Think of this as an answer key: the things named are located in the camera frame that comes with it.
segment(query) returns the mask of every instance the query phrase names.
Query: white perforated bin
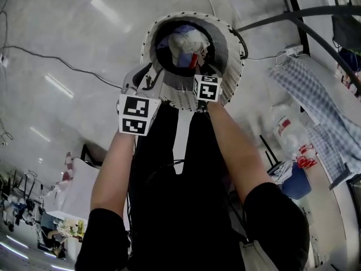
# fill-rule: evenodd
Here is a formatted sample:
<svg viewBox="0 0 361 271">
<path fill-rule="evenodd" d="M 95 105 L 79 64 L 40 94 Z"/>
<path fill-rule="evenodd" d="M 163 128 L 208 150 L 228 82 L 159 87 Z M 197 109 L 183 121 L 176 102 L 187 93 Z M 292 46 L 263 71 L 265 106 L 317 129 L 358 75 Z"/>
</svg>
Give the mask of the white perforated bin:
<svg viewBox="0 0 361 271">
<path fill-rule="evenodd" d="M 180 110 L 197 111 L 198 101 L 193 94 L 194 75 L 179 75 L 170 72 L 159 62 L 156 54 L 156 40 L 160 31 L 175 23 L 191 24 L 207 35 L 214 51 L 209 49 L 209 63 L 220 71 L 223 81 L 221 87 L 222 104 L 228 103 L 241 79 L 244 59 L 248 56 L 247 47 L 242 37 L 227 23 L 216 17 L 199 12 L 179 12 L 159 18 L 147 32 L 142 44 L 140 62 L 153 63 L 149 75 L 152 79 L 162 69 L 165 71 L 160 99 Z"/>
</svg>

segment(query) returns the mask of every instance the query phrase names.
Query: black sleeve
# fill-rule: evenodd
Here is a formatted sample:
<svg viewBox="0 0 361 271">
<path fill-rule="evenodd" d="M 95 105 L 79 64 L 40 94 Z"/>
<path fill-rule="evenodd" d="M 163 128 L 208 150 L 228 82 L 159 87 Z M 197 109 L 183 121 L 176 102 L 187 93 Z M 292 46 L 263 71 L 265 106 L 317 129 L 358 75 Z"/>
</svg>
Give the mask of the black sleeve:
<svg viewBox="0 0 361 271">
<path fill-rule="evenodd" d="M 247 232 L 259 241 L 279 271 L 303 270 L 309 253 L 309 224 L 277 185 L 263 183 L 246 197 Z"/>
<path fill-rule="evenodd" d="M 128 260 L 127 240 L 118 214 L 106 209 L 91 211 L 75 270 L 123 269 Z"/>
</svg>

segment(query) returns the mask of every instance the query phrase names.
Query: laundry basket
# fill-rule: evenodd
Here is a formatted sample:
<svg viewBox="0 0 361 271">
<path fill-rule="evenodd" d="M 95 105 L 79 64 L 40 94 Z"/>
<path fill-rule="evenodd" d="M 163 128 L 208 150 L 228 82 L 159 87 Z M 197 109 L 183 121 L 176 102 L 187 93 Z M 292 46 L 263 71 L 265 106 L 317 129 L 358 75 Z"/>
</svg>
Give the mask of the laundry basket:
<svg viewBox="0 0 361 271">
<path fill-rule="evenodd" d="M 207 48 L 206 61 L 221 73 L 221 102 L 225 105 L 238 87 L 248 51 L 242 37 L 220 19 L 199 12 L 179 12 L 156 20 L 143 41 L 140 62 L 153 63 L 149 72 L 153 79 L 161 71 L 165 72 L 161 100 L 169 101 L 171 106 L 180 110 L 197 111 L 198 100 L 192 91 L 195 70 L 169 67 L 164 65 L 162 57 L 157 55 L 160 40 L 183 24 L 189 24 L 207 36 L 210 46 Z"/>
</svg>

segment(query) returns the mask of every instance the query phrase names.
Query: drying rack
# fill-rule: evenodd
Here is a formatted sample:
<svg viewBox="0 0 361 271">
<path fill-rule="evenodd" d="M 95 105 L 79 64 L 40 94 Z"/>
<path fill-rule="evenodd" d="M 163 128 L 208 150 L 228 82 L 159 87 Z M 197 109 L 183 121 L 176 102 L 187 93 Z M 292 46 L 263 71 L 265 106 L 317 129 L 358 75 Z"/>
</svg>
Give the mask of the drying rack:
<svg viewBox="0 0 361 271">
<path fill-rule="evenodd" d="M 321 45 L 331 56 L 332 58 L 340 65 L 340 67 L 346 72 L 350 77 L 351 83 L 355 85 L 359 94 L 361 94 L 361 82 L 356 77 L 355 73 L 349 67 L 349 65 L 343 60 L 343 58 L 338 54 L 338 52 L 320 35 L 318 35 L 312 28 L 300 20 L 302 17 L 308 16 L 318 16 L 318 15 L 357 15 L 361 16 L 361 6 L 351 6 L 351 5 L 339 5 L 338 0 L 335 1 L 335 6 L 321 6 L 321 7 L 312 7 L 303 10 L 294 11 L 292 7 L 291 0 L 283 0 L 286 6 L 286 11 L 283 14 L 276 15 L 255 23 L 251 23 L 245 27 L 236 29 L 237 32 L 242 32 L 256 28 L 259 26 L 267 25 L 270 23 L 289 20 L 294 23 L 297 27 L 306 32 L 311 36 L 319 45 Z"/>
</svg>

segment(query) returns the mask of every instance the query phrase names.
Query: floor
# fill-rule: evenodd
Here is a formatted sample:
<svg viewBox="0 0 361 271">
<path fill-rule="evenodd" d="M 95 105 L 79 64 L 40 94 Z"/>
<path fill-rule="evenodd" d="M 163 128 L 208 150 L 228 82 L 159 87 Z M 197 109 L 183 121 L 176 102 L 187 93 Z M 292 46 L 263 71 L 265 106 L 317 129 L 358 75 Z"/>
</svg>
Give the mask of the floor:
<svg viewBox="0 0 361 271">
<path fill-rule="evenodd" d="M 283 0 L 212 0 L 217 16 L 234 28 L 282 13 Z M 52 56 L 93 71 L 122 85 L 139 63 L 146 29 L 160 16 L 192 10 L 212 13 L 208 0 L 9 0 L 10 45 Z M 3 17 L 0 41 L 5 35 Z M 275 55 L 299 42 L 297 28 L 281 22 L 241 33 L 250 58 Z M 117 130 L 119 90 L 94 76 L 71 71 L 59 61 L 42 59 L 11 49 L 0 71 L 0 118 L 14 140 L 0 146 L 0 163 L 20 171 L 38 173 L 44 185 L 60 180 L 67 151 L 80 156 L 91 142 L 107 150 Z M 239 88 L 227 109 L 260 146 L 263 134 L 276 149 L 267 123 L 270 107 L 287 99 L 275 85 L 266 85 L 267 69 L 274 59 L 246 61 Z M 54 79 L 68 89 L 62 92 Z M 184 157 L 191 113 L 182 112 L 174 149 Z"/>
</svg>

